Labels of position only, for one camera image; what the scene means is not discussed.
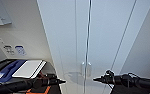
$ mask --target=electrical outlet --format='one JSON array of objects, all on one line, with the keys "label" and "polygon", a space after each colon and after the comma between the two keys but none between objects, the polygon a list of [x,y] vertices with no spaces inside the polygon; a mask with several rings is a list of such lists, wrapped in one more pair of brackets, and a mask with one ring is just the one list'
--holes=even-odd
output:
[{"label": "electrical outlet", "polygon": [[18,54],[23,55],[23,56],[26,55],[26,52],[23,46],[16,46],[15,49],[17,50]]}]

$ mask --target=white cabinet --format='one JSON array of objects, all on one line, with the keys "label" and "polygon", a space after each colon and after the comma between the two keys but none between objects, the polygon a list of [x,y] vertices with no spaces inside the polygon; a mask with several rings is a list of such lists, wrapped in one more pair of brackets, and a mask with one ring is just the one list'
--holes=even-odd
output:
[{"label": "white cabinet", "polygon": [[[150,0],[92,0],[88,62],[89,0],[38,0],[38,6],[58,78],[67,81],[60,85],[62,94],[110,93],[92,79],[107,69],[120,72]],[[83,62],[91,63],[91,76],[81,75]]]}]

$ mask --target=light switch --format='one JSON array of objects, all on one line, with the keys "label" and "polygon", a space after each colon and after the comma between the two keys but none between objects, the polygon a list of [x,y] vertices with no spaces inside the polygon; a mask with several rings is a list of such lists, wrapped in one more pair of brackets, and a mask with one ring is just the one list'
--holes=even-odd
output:
[{"label": "light switch", "polygon": [[15,49],[17,50],[18,54],[23,55],[23,56],[26,55],[26,52],[23,46],[16,46]]}]

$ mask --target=cabinet door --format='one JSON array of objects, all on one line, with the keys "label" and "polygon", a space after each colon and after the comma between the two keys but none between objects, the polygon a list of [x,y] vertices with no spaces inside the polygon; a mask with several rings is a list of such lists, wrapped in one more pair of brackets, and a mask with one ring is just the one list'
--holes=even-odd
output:
[{"label": "cabinet door", "polygon": [[105,85],[93,82],[111,69],[135,0],[92,0],[88,62],[92,73],[86,79],[86,94],[109,94]]},{"label": "cabinet door", "polygon": [[47,40],[62,94],[77,94],[74,0],[38,0]]},{"label": "cabinet door", "polygon": [[84,94],[84,68],[86,65],[87,51],[87,25],[88,25],[89,0],[76,0],[76,30],[77,30],[77,65],[78,65],[78,93]]},{"label": "cabinet door", "polygon": [[108,69],[120,73],[149,8],[150,0],[92,0],[86,94],[110,94],[108,85],[92,79]]}]

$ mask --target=wall outlet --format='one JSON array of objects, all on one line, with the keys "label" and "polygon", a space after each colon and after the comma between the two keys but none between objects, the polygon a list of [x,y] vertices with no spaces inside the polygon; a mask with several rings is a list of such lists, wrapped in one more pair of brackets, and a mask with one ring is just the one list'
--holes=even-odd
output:
[{"label": "wall outlet", "polygon": [[7,52],[7,53],[9,53],[9,54],[11,54],[11,55],[14,55],[14,51],[13,51],[13,49],[12,49],[12,46],[10,46],[10,45],[5,45],[5,46],[4,46],[4,49],[6,49],[6,52]]},{"label": "wall outlet", "polygon": [[19,55],[22,55],[22,56],[26,55],[26,52],[25,52],[23,46],[16,46],[15,49],[17,50]]}]

